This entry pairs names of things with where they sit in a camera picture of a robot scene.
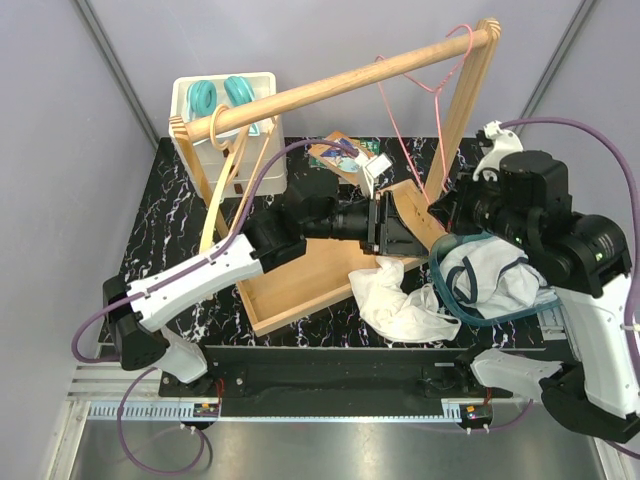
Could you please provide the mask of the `white navy-trimmed tank top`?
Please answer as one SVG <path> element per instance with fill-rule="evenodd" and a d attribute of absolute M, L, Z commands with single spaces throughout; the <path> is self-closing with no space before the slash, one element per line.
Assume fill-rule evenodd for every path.
<path fill-rule="evenodd" d="M 486 319 L 557 300 L 528 255 L 497 237 L 454 248 L 441 261 L 440 272 L 455 300 Z"/>

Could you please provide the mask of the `white camisole top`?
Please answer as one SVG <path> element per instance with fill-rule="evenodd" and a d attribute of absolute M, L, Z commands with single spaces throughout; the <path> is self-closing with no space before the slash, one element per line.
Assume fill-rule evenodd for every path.
<path fill-rule="evenodd" d="M 461 321 L 440 311 L 431 283 L 406 294 L 401 289 L 404 263 L 391 257 L 376 258 L 373 269 L 348 274 L 361 319 L 387 340 L 429 343 L 454 339 Z"/>

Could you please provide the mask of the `pink wire hanger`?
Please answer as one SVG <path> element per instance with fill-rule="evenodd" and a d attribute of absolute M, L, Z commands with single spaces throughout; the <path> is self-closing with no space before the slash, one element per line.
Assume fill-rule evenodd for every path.
<path fill-rule="evenodd" d="M 376 25 L 376 27 L 379 27 L 377 28 L 376 38 L 381 37 L 382 40 L 376 40 L 377 43 L 375 44 L 375 48 L 378 50 L 376 50 L 377 55 L 374 61 L 378 62 L 386 58 L 384 55 L 382 55 L 382 53 L 389 53 L 389 47 L 387 46 L 387 44 L 389 44 L 390 42 L 396 45 L 398 48 L 400 46 L 406 47 L 407 45 L 409 45 L 410 42 L 407 43 L 408 40 L 405 39 L 407 32 L 409 33 L 409 40 L 424 40 L 424 38 L 422 38 L 425 36 L 424 34 L 419 35 L 415 33 L 417 29 L 413 27 L 416 26 L 417 24 L 414 25 L 405 23 L 399 23 L 397 25 L 391 23 L 383 25 L 381 23 L 380 25 Z M 455 80 L 454 77 L 456 75 L 456 71 L 462 69 L 465 65 L 465 62 L 467 66 L 470 65 L 470 60 L 468 60 L 468 58 L 471 53 L 473 53 L 473 40 L 471 39 L 471 37 L 474 36 L 475 38 L 475 36 L 477 36 L 472 33 L 473 31 L 474 28 L 472 28 L 468 24 L 463 23 L 455 26 L 446 34 L 446 38 L 452 36 L 454 38 L 457 38 L 456 35 L 458 35 L 459 37 L 460 35 L 467 34 L 469 35 L 469 39 L 465 42 L 466 46 L 464 48 L 464 53 L 459 56 L 457 60 L 454 59 L 456 61 L 455 65 L 449 65 L 449 67 L 439 67 L 440 70 L 438 70 L 436 74 L 431 74 L 431 77 L 429 78 L 433 80 L 431 83 L 434 83 L 435 86 L 428 86 L 423 81 L 412 77 L 409 73 L 403 74 L 404 78 L 406 78 L 407 81 L 412 82 L 412 84 L 416 85 L 415 88 L 420 88 L 427 93 L 418 94 L 417 90 L 415 90 L 414 87 L 410 87 L 408 90 L 405 88 L 400 88 L 406 87 L 408 84 L 405 85 L 405 83 L 399 83 L 404 82 L 404 80 L 399 80 L 399 77 L 396 78 L 396 80 L 392 79 L 392 86 L 394 87 L 392 93 L 395 95 L 393 96 L 392 100 L 394 100 L 394 104 L 396 106 L 402 107 L 398 110 L 398 112 L 399 118 L 402 123 L 401 126 L 404 129 L 404 133 L 409 134 L 410 137 L 432 136 L 431 134 L 435 135 L 434 132 L 437 133 L 437 139 L 439 143 L 436 147 L 436 160 L 432 160 L 432 163 L 435 162 L 436 166 L 441 165 L 444 167 L 446 163 L 446 153 L 451 153 L 453 151 L 453 147 L 445 148 L 441 145 L 443 142 L 443 128 L 441 117 L 444 110 L 440 105 L 440 98 L 442 96 L 442 92 L 446 90 L 447 84 L 451 82 L 451 79 L 453 78 Z M 442 70 L 442 68 L 444 68 L 445 70 L 448 68 L 449 72 L 444 75 L 444 70 Z M 428 189 L 425 189 L 425 182 L 427 180 L 429 170 L 425 167 L 424 174 L 426 176 L 424 178 L 419 175 L 419 172 L 418 170 L 416 170 L 415 166 L 417 162 L 415 158 L 417 157 L 411 156 L 402 143 L 403 140 L 401 131 L 393 115 L 387 95 L 384 92 L 383 84 L 382 82 L 377 82 L 376 85 L 382 98 L 381 101 L 384 103 L 385 109 L 387 111 L 389 121 L 383 122 L 383 117 L 381 114 L 382 110 L 380 110 L 379 108 L 379 102 L 377 100 L 374 100 L 374 107 L 371 107 L 373 112 L 373 120 L 369 122 L 370 125 L 366 129 L 366 133 L 370 133 L 374 136 L 390 136 L 391 130 L 389 130 L 389 128 L 393 129 L 396 137 L 401 142 L 401 147 L 403 149 L 402 151 L 404 152 L 410 171 L 418 182 L 418 188 L 420 192 L 422 193 L 426 201 L 428 203 L 431 203 L 437 198 L 437 195 L 433 193 L 429 194 L 427 192 Z"/>

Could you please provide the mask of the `beige wooden hanger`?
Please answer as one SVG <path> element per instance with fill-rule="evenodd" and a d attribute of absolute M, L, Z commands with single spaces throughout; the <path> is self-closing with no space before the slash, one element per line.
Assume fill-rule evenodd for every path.
<path fill-rule="evenodd" d="M 236 135 L 236 139 L 234 142 L 225 141 L 224 143 L 220 143 L 217 140 L 215 122 L 218 116 L 228 109 L 229 107 L 225 104 L 216 107 L 212 114 L 209 125 L 209 139 L 212 141 L 212 144 L 218 149 L 221 149 L 222 147 L 230 147 L 230 152 L 226 157 L 225 163 L 223 164 L 220 175 L 218 177 L 218 181 L 213 190 L 211 201 L 208 205 L 208 211 L 204 221 L 204 227 L 199 244 L 200 253 L 204 253 L 205 251 L 209 250 L 213 245 L 214 233 L 217 229 L 216 221 L 218 219 L 220 204 L 223 201 L 223 193 L 227 186 L 232 183 L 233 179 L 238 173 L 239 167 L 244 158 L 246 144 L 249 138 L 250 126 L 245 126 L 240 128 L 240 131 Z M 271 142 L 273 133 L 275 132 L 276 127 L 279 125 L 279 119 L 279 115 L 275 115 L 270 118 L 271 125 L 266 133 L 264 143 L 254 164 L 252 173 L 249 177 L 247 190 L 241 197 L 239 211 L 247 203 L 249 197 L 249 189 L 257 185 L 256 178 L 258 176 L 258 170 L 263 163 L 263 158 L 265 157 L 266 150 Z M 239 222 L 239 211 L 236 213 L 236 216 L 232 221 L 232 227 L 235 227 Z"/>

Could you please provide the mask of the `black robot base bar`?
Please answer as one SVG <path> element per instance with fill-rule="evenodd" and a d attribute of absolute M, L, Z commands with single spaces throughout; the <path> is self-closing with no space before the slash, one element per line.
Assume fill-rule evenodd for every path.
<path fill-rule="evenodd" d="M 209 375 L 191 384 L 164 373 L 162 397 L 250 398 L 264 392 L 391 390 L 429 398 L 481 398 L 487 389 L 458 358 L 461 349 L 208 346 Z"/>

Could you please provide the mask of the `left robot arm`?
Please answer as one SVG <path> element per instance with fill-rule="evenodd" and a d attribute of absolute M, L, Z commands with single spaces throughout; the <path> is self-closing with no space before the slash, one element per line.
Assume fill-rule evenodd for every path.
<path fill-rule="evenodd" d="M 427 249 L 402 220 L 391 192 L 342 204 L 335 182 L 301 179 L 256 214 L 244 212 L 222 241 L 153 278 L 103 283 L 106 322 L 125 371 L 155 367 L 196 396 L 215 386 L 204 351 L 167 328 L 191 305 L 238 281 L 278 270 L 303 256 L 307 241 L 356 241 L 367 255 L 419 257 Z"/>

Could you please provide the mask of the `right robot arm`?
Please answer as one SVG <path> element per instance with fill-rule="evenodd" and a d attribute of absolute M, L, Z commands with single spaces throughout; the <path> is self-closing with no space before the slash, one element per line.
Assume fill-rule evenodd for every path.
<path fill-rule="evenodd" d="M 568 314 L 575 363 L 474 347 L 454 371 L 466 396 L 487 387 L 534 399 L 563 427 L 610 443 L 639 433 L 639 352 L 633 301 L 639 263 L 622 229 L 573 211 L 565 163 L 542 151 L 510 153 L 461 170 L 429 213 L 456 235 L 490 233 L 521 248 Z"/>

